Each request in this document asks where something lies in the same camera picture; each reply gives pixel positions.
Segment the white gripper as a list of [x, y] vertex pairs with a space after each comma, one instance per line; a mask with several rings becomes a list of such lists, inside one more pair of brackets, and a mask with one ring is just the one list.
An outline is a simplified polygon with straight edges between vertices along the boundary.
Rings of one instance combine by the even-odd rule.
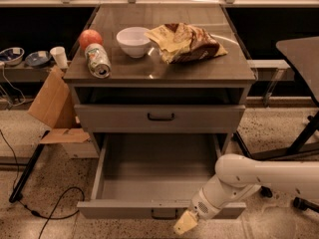
[[255, 184], [230, 184], [214, 175], [191, 199], [185, 210], [173, 226], [177, 235], [195, 228], [199, 219], [236, 219], [245, 210], [243, 199], [260, 189]]

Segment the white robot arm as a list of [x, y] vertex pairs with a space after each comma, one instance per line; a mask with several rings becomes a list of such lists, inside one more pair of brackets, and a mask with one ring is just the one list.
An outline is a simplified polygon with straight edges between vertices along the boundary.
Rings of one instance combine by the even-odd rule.
[[318, 161], [258, 161], [225, 154], [214, 171], [173, 226], [177, 235], [193, 229], [200, 219], [212, 219], [228, 204], [245, 199], [262, 186], [307, 200], [319, 199]]

